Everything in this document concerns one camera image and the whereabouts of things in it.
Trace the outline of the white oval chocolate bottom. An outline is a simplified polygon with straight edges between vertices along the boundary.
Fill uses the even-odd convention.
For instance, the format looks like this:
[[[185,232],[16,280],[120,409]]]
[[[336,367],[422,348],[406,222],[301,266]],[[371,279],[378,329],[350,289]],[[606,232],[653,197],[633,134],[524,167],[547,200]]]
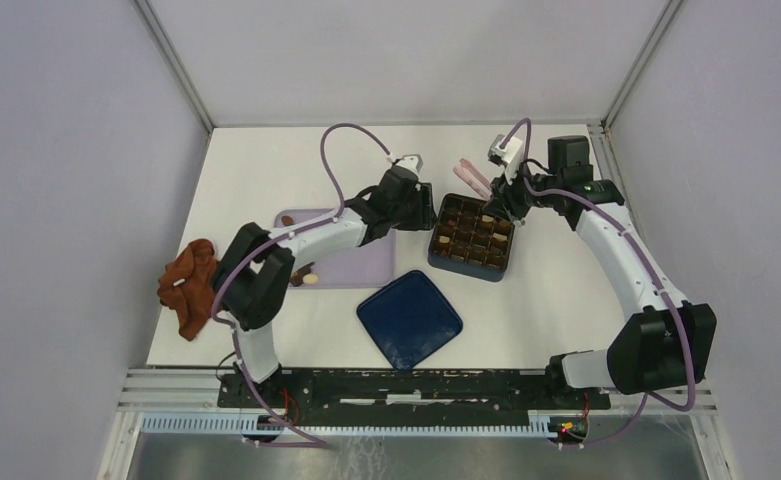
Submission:
[[[319,276],[313,273],[306,274],[302,277],[302,281],[305,285],[316,285],[319,282]]]

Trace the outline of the brown crumpled cloth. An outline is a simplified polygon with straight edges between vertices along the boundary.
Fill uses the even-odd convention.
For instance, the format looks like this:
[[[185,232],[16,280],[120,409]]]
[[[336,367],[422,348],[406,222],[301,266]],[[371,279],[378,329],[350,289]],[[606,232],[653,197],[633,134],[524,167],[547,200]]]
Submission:
[[[178,333],[193,341],[211,318],[215,293],[211,281],[219,261],[209,239],[191,241],[158,279],[160,304],[174,311]]]

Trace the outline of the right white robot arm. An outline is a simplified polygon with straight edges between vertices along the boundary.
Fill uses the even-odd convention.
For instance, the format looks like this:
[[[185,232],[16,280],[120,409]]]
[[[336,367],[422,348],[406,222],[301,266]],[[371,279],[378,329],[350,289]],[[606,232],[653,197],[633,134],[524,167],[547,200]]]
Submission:
[[[553,357],[543,382],[546,400],[568,408],[584,389],[604,388],[690,409],[710,356],[714,311],[688,300],[647,252],[618,187],[595,178],[587,138],[555,137],[547,146],[545,171],[532,173],[527,144],[498,135],[488,159],[502,173],[491,182],[485,208],[516,223],[533,208],[565,219],[603,269],[625,324],[606,349]]]

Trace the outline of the blue tin chocolate box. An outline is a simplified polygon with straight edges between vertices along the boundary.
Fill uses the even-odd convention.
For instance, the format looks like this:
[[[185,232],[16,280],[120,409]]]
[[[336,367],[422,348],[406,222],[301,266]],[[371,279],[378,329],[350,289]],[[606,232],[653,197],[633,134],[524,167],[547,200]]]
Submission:
[[[510,264],[515,226],[485,213],[481,199],[446,194],[427,248],[430,266],[488,282],[501,281]]]

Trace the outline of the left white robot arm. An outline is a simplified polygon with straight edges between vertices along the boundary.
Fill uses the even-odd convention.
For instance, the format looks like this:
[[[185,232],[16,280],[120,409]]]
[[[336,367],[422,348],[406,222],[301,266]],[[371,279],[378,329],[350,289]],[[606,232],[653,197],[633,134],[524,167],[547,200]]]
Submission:
[[[289,227],[243,225],[219,261],[210,282],[212,320],[229,327],[241,392],[256,407],[280,394],[273,375],[280,367],[271,323],[281,310],[292,275],[339,251],[360,248],[392,230],[429,231],[437,215],[432,186],[400,166],[378,184],[347,199],[338,210]]]

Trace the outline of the pink tongs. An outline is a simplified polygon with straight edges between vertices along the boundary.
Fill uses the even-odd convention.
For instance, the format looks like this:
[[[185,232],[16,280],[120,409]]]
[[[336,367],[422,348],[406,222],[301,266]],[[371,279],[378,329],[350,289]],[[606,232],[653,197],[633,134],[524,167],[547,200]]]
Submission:
[[[488,200],[492,196],[491,182],[475,167],[475,165],[461,158],[453,167],[453,173],[466,185],[468,185],[480,198]]]

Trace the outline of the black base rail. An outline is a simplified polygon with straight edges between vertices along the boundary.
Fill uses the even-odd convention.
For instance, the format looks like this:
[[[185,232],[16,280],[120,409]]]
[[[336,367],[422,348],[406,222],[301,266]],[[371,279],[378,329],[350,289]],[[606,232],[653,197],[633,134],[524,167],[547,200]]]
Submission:
[[[512,427],[532,411],[608,410],[608,395],[558,387],[541,370],[351,370],[283,368],[249,388],[237,372],[220,381],[220,408],[286,412],[298,427]]]

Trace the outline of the purple chocolate tray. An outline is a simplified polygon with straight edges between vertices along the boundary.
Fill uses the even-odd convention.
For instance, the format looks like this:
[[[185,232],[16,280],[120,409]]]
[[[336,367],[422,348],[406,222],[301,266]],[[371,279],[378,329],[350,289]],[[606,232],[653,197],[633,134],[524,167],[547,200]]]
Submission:
[[[290,289],[378,288],[395,276],[396,231],[369,244],[337,251],[301,267],[290,279]],[[316,274],[316,285],[305,285],[302,277]]]

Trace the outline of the blue tin lid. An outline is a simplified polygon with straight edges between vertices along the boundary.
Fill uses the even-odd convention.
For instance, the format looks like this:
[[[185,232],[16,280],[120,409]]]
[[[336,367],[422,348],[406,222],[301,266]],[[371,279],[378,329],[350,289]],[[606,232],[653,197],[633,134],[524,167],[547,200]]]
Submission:
[[[397,372],[409,372],[463,331],[463,321],[421,270],[391,281],[356,307],[356,316]]]

